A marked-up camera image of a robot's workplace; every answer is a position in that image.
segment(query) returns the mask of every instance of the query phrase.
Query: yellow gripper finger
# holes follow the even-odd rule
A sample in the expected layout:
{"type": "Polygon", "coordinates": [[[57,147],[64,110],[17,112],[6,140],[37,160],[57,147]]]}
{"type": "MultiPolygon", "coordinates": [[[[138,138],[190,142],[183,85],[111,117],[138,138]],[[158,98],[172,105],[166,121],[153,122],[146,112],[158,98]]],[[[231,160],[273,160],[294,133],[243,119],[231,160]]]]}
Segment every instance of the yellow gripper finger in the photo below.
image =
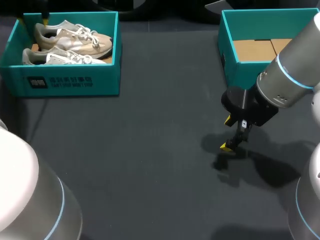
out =
{"type": "Polygon", "coordinates": [[[225,152],[233,152],[232,149],[226,147],[226,143],[222,144],[220,149],[222,149],[225,152]]]}

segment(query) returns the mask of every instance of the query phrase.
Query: gray metal cylinder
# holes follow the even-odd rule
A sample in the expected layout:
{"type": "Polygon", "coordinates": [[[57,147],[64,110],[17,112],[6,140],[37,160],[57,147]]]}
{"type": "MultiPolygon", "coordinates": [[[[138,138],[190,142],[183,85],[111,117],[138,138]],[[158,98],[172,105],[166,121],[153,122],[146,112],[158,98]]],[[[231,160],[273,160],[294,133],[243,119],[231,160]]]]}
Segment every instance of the gray metal cylinder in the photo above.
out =
{"type": "Polygon", "coordinates": [[[257,78],[260,93],[273,105],[291,107],[320,80],[319,13],[257,78]]]}
{"type": "Polygon", "coordinates": [[[320,144],[298,181],[288,224],[295,240],[320,239],[320,144]]]}
{"type": "MultiPolygon", "coordinates": [[[[2,219],[9,225],[0,231],[0,240],[78,240],[83,220],[80,206],[72,192],[44,162],[38,161],[27,143],[5,130],[1,130],[0,135],[0,138],[15,143],[17,151],[25,152],[26,157],[23,160],[35,163],[34,172],[38,173],[34,176],[34,190],[23,209],[19,210],[13,221],[8,222],[6,217],[2,219]]],[[[7,159],[3,159],[0,154],[0,161],[14,161],[14,158],[10,159],[9,154],[6,154],[7,159]]]]}

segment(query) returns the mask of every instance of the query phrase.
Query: shoe box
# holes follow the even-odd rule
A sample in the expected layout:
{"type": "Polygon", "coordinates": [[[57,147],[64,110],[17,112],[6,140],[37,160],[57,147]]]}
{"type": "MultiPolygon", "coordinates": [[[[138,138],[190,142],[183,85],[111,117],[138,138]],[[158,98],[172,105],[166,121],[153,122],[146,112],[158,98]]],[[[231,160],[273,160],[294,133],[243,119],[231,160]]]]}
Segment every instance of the shoe box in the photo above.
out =
{"type": "Polygon", "coordinates": [[[228,86],[249,89],[318,8],[223,10],[218,49],[228,86]]]}
{"type": "Polygon", "coordinates": [[[0,74],[16,97],[118,95],[121,75],[122,41],[117,12],[54,12],[48,25],[67,20],[113,38],[112,56],[107,64],[23,65],[25,48],[37,51],[34,26],[42,23],[40,13],[24,14],[16,21],[0,60],[0,74]]]}

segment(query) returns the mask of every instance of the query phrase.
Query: teal cardboard box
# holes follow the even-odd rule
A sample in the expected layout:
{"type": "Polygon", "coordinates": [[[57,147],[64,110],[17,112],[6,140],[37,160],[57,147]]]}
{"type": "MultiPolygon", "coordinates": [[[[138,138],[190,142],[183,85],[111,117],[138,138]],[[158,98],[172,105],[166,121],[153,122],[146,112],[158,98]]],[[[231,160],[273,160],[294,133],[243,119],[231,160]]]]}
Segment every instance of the teal cardboard box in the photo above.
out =
{"type": "Polygon", "coordinates": [[[55,12],[49,25],[67,20],[113,38],[112,62],[107,64],[22,65],[22,52],[35,43],[34,26],[40,13],[16,21],[0,61],[0,74],[16,97],[118,95],[122,42],[117,12],[55,12]]]}
{"type": "Polygon", "coordinates": [[[227,85],[249,89],[278,53],[272,52],[274,57],[268,60],[242,61],[234,41],[260,41],[255,43],[265,51],[269,46],[264,45],[265,41],[293,39],[318,11],[317,8],[223,10],[218,48],[227,85]]]}

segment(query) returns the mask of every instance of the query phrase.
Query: robotic arm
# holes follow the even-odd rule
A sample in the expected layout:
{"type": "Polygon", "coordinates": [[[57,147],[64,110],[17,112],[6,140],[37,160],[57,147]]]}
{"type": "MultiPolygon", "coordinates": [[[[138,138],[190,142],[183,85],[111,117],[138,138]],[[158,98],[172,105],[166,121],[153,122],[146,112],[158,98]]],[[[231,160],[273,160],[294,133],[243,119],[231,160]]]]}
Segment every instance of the robotic arm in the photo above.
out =
{"type": "MultiPolygon", "coordinates": [[[[225,124],[238,122],[236,134],[220,148],[230,152],[248,140],[252,125],[262,126],[313,91],[311,108],[320,125],[320,13],[257,76],[248,90],[236,86],[223,93],[221,102],[230,112],[225,124]]],[[[320,144],[315,148],[295,190],[288,211],[294,240],[320,240],[320,144]]]]}
{"type": "Polygon", "coordinates": [[[313,115],[320,125],[319,44],[320,13],[257,76],[251,89],[231,86],[223,93],[221,102],[230,112],[224,124],[238,122],[238,127],[235,136],[220,147],[222,150],[234,151],[248,140],[252,125],[262,126],[279,108],[291,107],[311,91],[315,93],[313,115]]]}

